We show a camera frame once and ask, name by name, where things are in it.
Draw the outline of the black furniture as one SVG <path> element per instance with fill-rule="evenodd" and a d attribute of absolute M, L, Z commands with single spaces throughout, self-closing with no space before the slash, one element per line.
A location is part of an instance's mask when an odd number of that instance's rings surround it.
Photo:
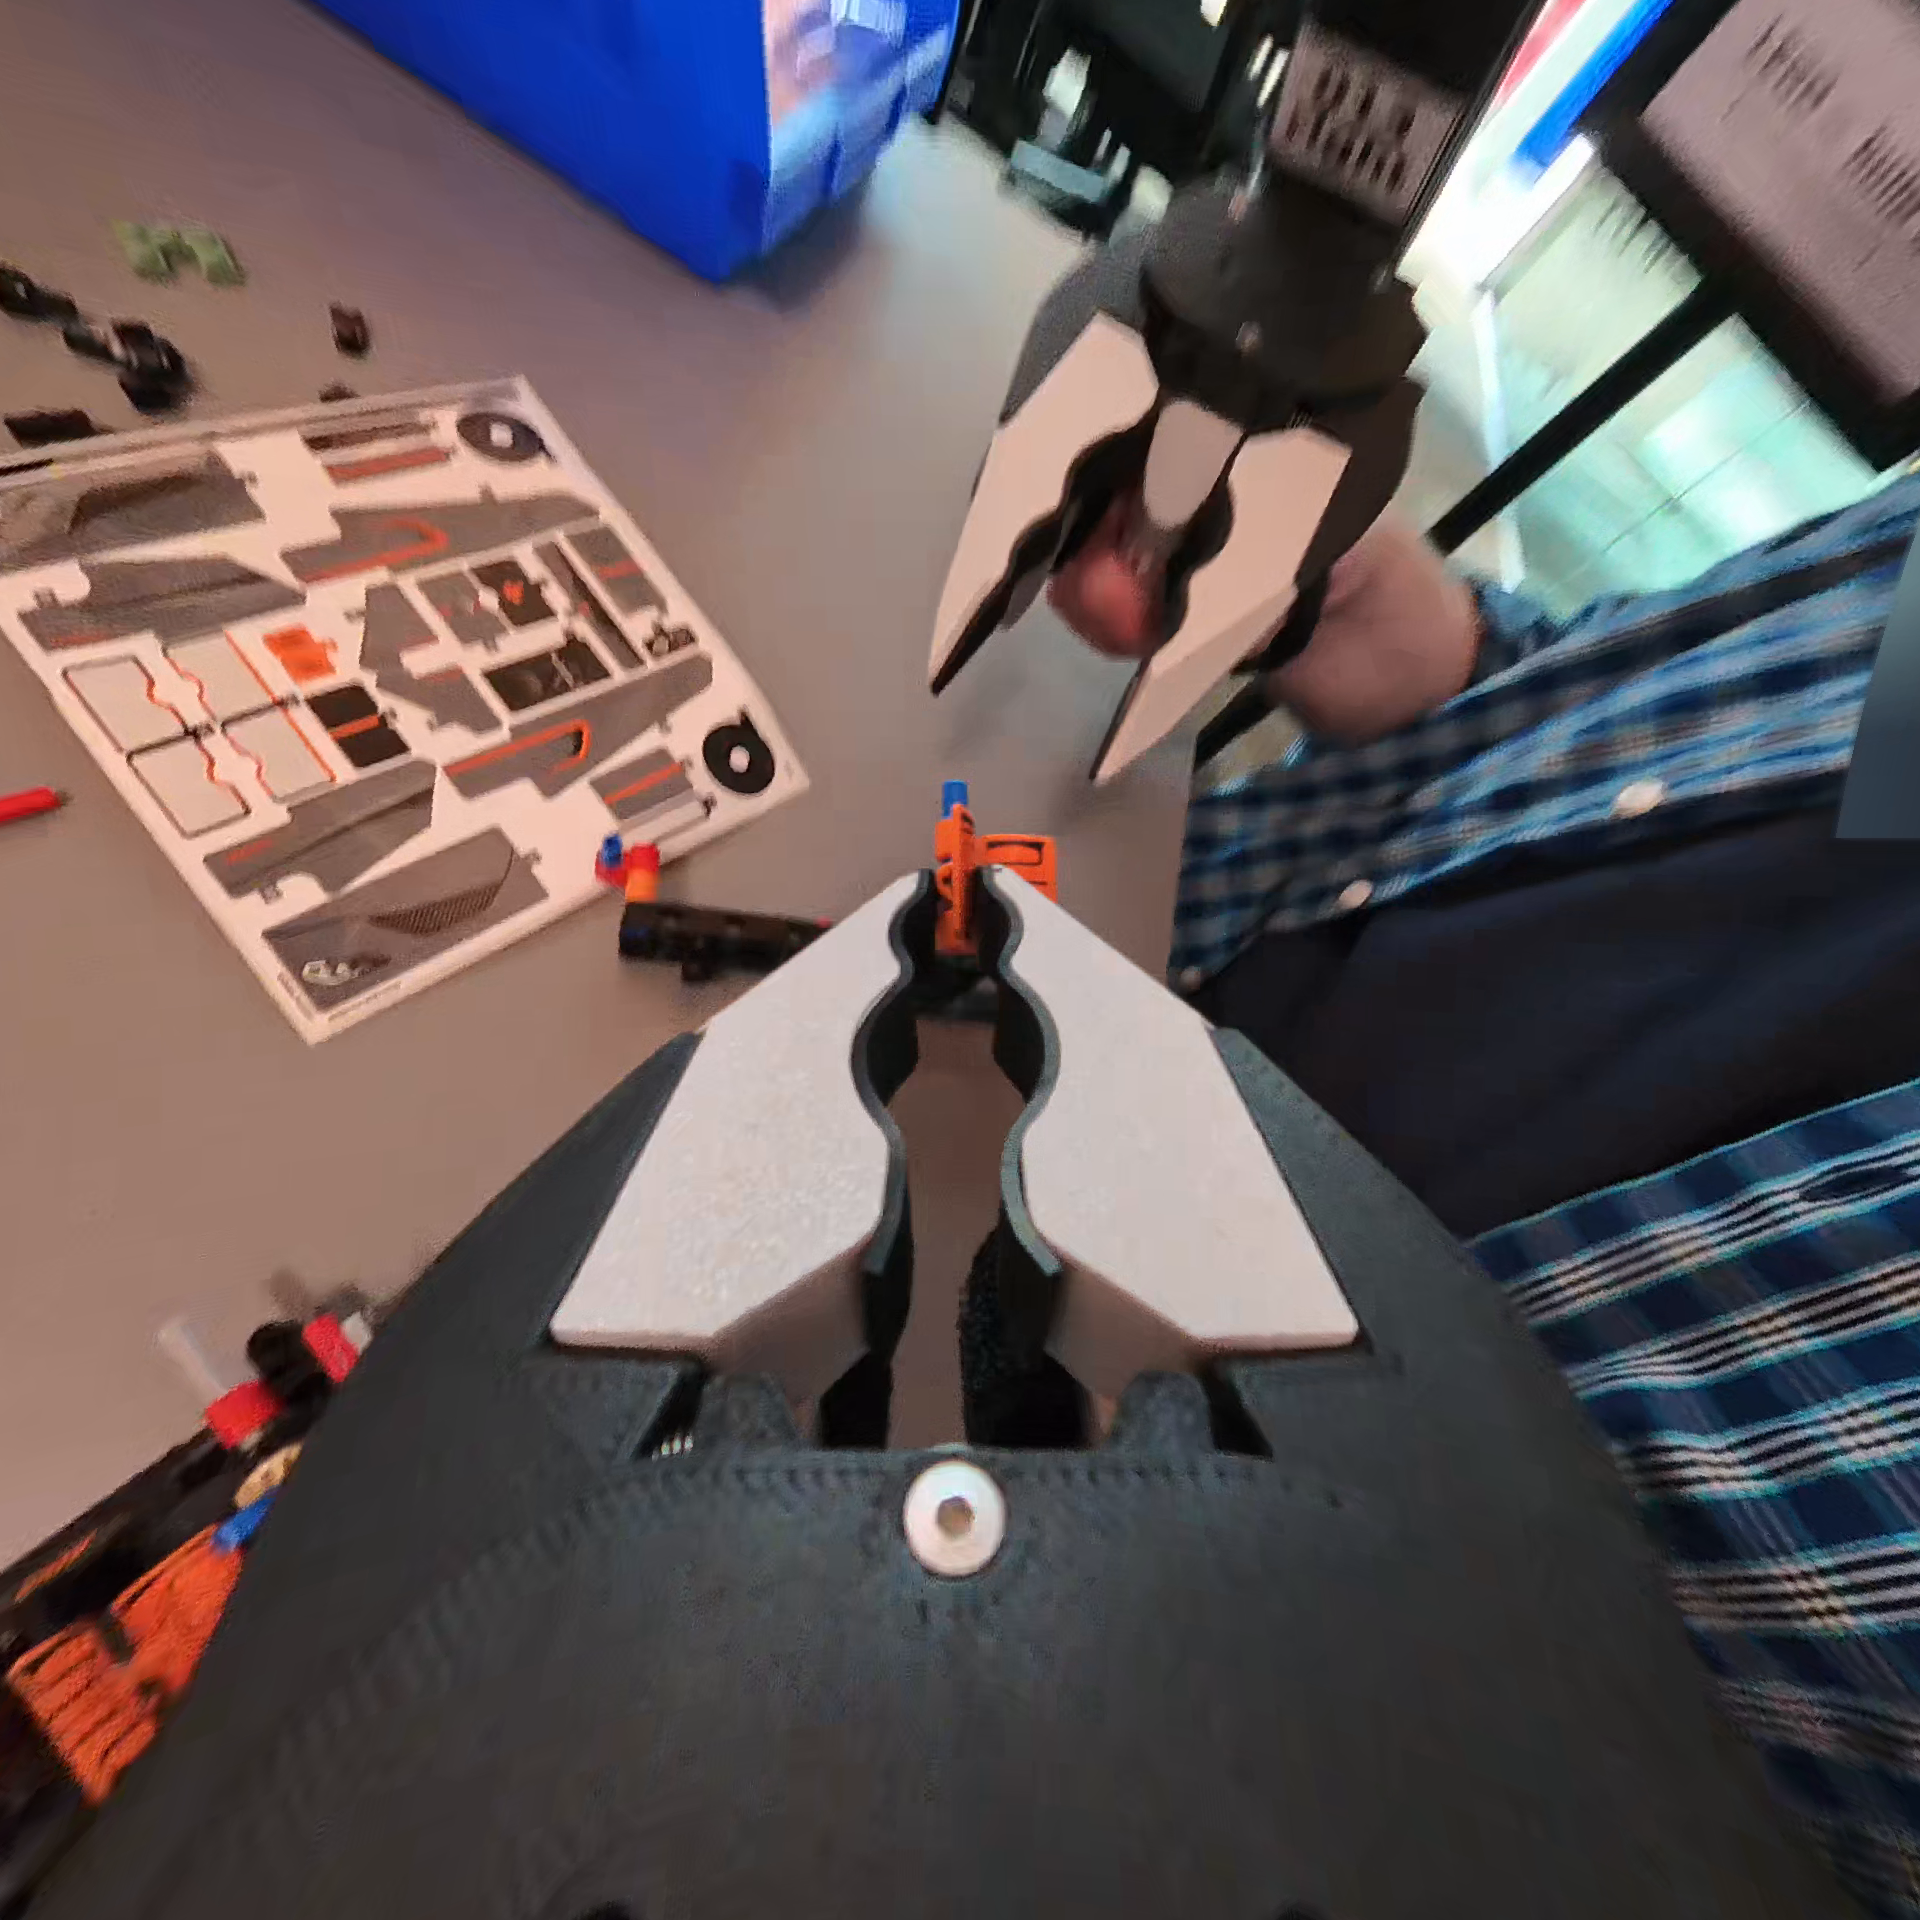
<path fill-rule="evenodd" d="M 1140 184 L 1253 159 L 1299 2 L 970 2 L 937 113 L 1001 159 L 1001 185 L 1105 242 Z"/>

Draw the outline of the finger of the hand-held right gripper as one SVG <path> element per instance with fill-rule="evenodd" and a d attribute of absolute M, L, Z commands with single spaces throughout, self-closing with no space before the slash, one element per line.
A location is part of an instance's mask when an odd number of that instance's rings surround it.
<path fill-rule="evenodd" d="M 928 649 L 945 694 L 1041 598 L 1085 512 L 1136 468 L 1161 380 L 1138 316 L 1105 273 L 1069 273 L 1041 305 L 976 474 Z"/>
<path fill-rule="evenodd" d="M 1161 564 L 1167 635 L 1127 689 L 1091 769 L 1111 785 L 1282 628 L 1399 492 L 1425 385 L 1319 422 L 1251 427 L 1178 398 L 1160 407 L 1136 534 Z"/>

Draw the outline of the black angled lego piece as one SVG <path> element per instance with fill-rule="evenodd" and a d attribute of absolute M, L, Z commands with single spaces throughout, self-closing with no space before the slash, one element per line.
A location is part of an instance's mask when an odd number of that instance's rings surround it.
<path fill-rule="evenodd" d="M 73 354 L 108 366 L 122 394 L 144 417 L 171 415 L 194 392 L 183 353 L 146 322 L 71 318 L 63 326 L 63 339 Z"/>

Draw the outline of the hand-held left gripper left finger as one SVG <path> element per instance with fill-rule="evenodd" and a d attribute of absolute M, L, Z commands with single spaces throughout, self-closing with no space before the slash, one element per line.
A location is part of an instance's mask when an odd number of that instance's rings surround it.
<path fill-rule="evenodd" d="M 895 1099 L 922 1060 L 922 874 L 715 1016 L 548 1321 L 571 1352 L 768 1376 L 883 1446 L 914 1235 Z"/>

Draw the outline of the dark grey chair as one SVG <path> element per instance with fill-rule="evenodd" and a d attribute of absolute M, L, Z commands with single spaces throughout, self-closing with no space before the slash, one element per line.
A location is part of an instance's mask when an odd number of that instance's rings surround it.
<path fill-rule="evenodd" d="M 1916 452 L 1916 6 L 1666 6 L 1592 128 L 1859 458 Z"/>

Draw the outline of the black lego beam assembly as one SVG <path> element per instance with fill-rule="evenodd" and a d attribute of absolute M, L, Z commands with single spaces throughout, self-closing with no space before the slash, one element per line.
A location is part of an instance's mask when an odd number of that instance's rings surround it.
<path fill-rule="evenodd" d="M 620 833 L 605 835 L 595 852 L 595 879 L 620 894 L 615 951 L 626 964 L 674 970 L 688 985 L 768 977 L 833 929 L 828 919 L 663 898 L 660 870 L 657 844 L 626 844 Z"/>

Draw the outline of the person's right hand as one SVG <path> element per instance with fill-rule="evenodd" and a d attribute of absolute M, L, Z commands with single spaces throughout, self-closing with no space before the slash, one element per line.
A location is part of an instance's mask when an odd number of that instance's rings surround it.
<path fill-rule="evenodd" d="M 1161 647 L 1161 590 L 1122 554 L 1115 507 L 1051 576 L 1064 625 L 1107 659 Z M 1443 710 L 1472 684 L 1482 642 L 1472 590 L 1399 507 L 1333 564 L 1307 642 L 1263 673 L 1269 699 L 1311 737 L 1362 746 Z"/>

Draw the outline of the green lego brick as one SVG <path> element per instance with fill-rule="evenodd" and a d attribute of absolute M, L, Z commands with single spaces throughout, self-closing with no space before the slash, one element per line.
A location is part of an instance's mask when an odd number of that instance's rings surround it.
<path fill-rule="evenodd" d="M 199 275 L 205 283 L 223 288 L 237 288 L 249 282 L 227 239 L 199 225 L 112 222 L 112 240 L 128 270 L 143 282 L 177 282 L 183 273 Z"/>

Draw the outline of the person's navy trousers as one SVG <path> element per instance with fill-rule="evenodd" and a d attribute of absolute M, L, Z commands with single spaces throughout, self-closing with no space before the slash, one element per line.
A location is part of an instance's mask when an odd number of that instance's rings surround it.
<path fill-rule="evenodd" d="M 1191 1004 L 1471 1239 L 1916 1080 L 1916 841 L 1834 823 L 1513 856 Z"/>

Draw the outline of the multicoloured lego car chassis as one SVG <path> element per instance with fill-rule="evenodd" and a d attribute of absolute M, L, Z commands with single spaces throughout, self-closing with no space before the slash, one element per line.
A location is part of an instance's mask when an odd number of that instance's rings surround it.
<path fill-rule="evenodd" d="M 258 1524 L 381 1308 L 285 1282 L 219 1376 L 186 1324 L 162 1350 L 196 1432 L 3 1572 L 4 1857 L 82 1825 L 153 1746 L 202 1667 Z"/>

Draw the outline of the person's right forearm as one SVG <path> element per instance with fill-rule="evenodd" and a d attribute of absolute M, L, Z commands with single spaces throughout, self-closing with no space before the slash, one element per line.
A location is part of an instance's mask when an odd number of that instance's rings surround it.
<path fill-rule="evenodd" d="M 1564 619 L 1480 593 L 1482 684 L 1444 718 L 1489 790 L 1595 801 L 1645 782 L 1680 801 L 1834 787 L 1916 542 L 1904 471 L 1665 593 Z"/>

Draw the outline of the blue cardboard box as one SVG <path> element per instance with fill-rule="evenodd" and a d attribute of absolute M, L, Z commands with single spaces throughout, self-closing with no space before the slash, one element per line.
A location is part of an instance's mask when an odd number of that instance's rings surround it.
<path fill-rule="evenodd" d="M 320 2 L 706 282 L 856 194 L 928 113 L 956 2 Z"/>

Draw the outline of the small orange lego assembly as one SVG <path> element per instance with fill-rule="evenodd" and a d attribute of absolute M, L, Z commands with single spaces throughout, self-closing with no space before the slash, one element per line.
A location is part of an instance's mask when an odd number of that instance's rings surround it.
<path fill-rule="evenodd" d="M 978 876 L 988 870 L 1018 874 L 1041 894 L 1058 900 L 1058 847 L 1041 833 L 983 833 L 970 803 L 968 779 L 946 779 L 941 817 L 932 835 L 936 953 L 949 963 L 978 961 Z"/>

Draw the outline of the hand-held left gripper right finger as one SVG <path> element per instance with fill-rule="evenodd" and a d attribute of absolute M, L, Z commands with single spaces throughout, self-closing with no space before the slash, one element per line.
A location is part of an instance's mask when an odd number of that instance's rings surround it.
<path fill-rule="evenodd" d="M 1361 1319 L 1210 1020 L 1034 882 L 988 874 L 997 1297 L 1020 1362 L 1117 1401 L 1148 1374 L 1347 1354 Z"/>

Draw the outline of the person in plaid shirt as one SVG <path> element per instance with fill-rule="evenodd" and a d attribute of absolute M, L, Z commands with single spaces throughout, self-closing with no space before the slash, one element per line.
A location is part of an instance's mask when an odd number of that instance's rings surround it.
<path fill-rule="evenodd" d="M 1841 782 L 1492 791 L 1444 718 L 1483 676 L 1193 804 L 1188 995 L 1267 932 L 1506 857 L 1839 808 Z M 1916 1916 L 1916 1128 L 1912 1080 L 1464 1239 L 1595 1419 L 1722 1703 L 1872 1916 Z"/>

